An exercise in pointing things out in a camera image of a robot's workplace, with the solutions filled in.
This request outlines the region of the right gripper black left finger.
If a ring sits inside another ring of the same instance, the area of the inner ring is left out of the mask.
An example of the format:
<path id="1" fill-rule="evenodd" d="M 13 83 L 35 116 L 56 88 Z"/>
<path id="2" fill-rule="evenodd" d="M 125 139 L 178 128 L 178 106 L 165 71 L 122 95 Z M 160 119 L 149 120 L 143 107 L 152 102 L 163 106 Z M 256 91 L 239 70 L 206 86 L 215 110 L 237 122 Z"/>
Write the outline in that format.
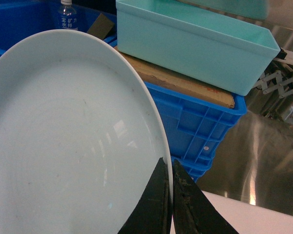
<path id="1" fill-rule="evenodd" d="M 168 234 L 171 219 L 168 168 L 160 158 L 140 200 L 118 233 Z"/>

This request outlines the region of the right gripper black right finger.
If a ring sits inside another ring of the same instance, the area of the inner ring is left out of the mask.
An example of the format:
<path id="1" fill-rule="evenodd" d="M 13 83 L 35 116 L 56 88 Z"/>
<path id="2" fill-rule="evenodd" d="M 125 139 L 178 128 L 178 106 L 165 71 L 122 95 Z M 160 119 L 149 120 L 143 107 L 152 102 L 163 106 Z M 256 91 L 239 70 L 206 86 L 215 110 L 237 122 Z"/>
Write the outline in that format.
<path id="1" fill-rule="evenodd" d="M 173 162 L 173 220 L 177 234 L 236 234 L 178 160 Z"/>

